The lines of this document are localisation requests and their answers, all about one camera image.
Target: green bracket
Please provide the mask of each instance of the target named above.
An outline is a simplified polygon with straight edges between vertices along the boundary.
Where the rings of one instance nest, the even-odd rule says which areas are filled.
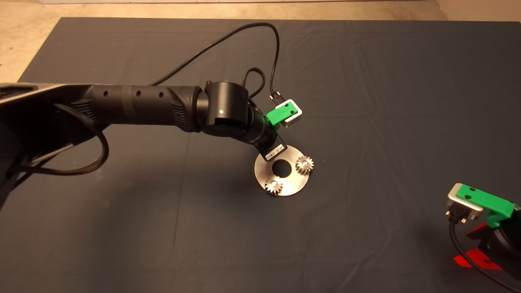
[[[295,115],[298,112],[293,103],[289,102],[284,106],[278,107],[266,114],[266,118],[274,127],[278,127],[279,123]]]
[[[487,224],[492,228],[499,227],[500,221],[510,218],[515,208],[515,204],[506,199],[493,196],[490,193],[465,184],[462,185],[456,196],[484,209],[489,209],[490,214],[487,217]]]

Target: metal plate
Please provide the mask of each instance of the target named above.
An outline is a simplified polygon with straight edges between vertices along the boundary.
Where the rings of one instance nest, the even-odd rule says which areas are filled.
[[[298,149],[288,146],[288,149],[285,150],[282,154],[277,156],[277,158],[271,162],[265,161],[261,155],[257,156],[255,160],[255,177],[257,181],[264,188],[264,183],[266,180],[275,175],[273,173],[273,164],[276,161],[284,160],[291,165],[291,173],[287,177],[281,177],[282,181],[282,190],[278,194],[280,197],[292,196],[293,194],[299,192],[306,186],[307,180],[309,179],[309,174],[302,175],[297,172],[295,168],[296,160],[304,154]]]

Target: barcode label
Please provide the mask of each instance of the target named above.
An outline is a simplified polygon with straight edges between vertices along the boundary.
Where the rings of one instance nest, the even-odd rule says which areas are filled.
[[[266,160],[271,160],[274,156],[278,155],[280,152],[284,150],[284,145],[279,144],[277,147],[275,147],[271,152],[269,152],[266,155]]]

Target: concrete floor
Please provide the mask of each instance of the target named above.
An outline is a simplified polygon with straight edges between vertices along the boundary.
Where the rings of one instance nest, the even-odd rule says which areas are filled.
[[[0,82],[16,82],[60,17],[521,20],[519,0],[48,4],[0,0]]]

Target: gear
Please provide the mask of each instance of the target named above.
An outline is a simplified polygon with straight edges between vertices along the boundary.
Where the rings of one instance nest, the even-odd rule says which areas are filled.
[[[311,170],[313,170],[313,167],[315,166],[315,163],[313,163],[313,160],[308,156],[301,156],[298,160],[296,160],[295,168],[297,172],[299,172],[302,175],[307,175]]]
[[[282,190],[282,180],[279,176],[270,176],[264,183],[264,189],[269,194],[276,196]]]

